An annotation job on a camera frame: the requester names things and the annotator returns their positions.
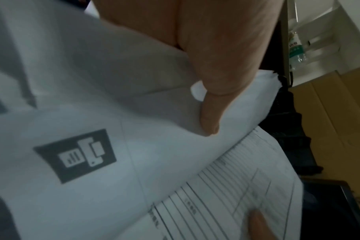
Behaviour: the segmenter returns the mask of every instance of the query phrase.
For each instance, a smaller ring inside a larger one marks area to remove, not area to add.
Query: bottle label
[[[304,54],[304,48],[303,45],[301,44],[301,41],[297,33],[292,33],[292,37],[289,41],[289,46],[290,46],[290,58],[296,55]]]

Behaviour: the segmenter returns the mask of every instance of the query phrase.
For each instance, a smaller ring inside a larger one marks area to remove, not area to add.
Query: water bottle
[[[290,47],[290,70],[294,71],[305,64],[308,60],[305,55],[303,45],[296,32],[289,34],[289,47]]]

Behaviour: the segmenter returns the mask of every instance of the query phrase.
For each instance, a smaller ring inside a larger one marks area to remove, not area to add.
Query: printed form
[[[277,141],[257,127],[116,240],[249,239],[253,209],[277,239],[299,239],[302,191]]]

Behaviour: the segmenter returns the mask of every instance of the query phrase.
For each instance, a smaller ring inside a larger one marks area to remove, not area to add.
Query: logo
[[[61,183],[117,161],[105,129],[34,147],[34,150],[51,166]]]

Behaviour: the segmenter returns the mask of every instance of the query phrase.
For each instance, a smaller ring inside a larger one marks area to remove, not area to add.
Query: plastic bottle
[[[290,70],[294,71],[303,66],[308,59],[298,34],[296,32],[290,32],[288,37],[290,47]]]

